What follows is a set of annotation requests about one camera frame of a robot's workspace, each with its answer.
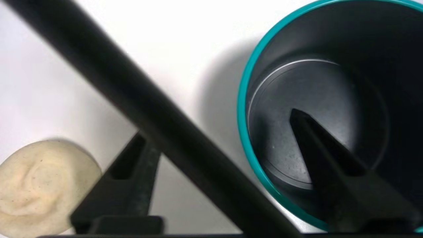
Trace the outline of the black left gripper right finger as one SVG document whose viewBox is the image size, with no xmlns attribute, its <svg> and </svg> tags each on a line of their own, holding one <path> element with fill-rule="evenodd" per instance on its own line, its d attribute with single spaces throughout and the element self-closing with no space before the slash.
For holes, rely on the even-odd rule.
<svg viewBox="0 0 423 238">
<path fill-rule="evenodd" d="M 395 188 L 309 114 L 292 109 L 289 122 L 330 232 L 415 232 L 421 214 Z"/>
</svg>

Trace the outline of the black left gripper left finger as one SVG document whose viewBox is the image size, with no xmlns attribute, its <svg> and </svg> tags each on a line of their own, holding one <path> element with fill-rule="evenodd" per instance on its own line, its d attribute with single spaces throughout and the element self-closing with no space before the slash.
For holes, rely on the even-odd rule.
<svg viewBox="0 0 423 238">
<path fill-rule="evenodd" d="M 149 216 L 160 151 L 137 133 L 70 216 L 76 232 L 160 232 Z"/>
</svg>

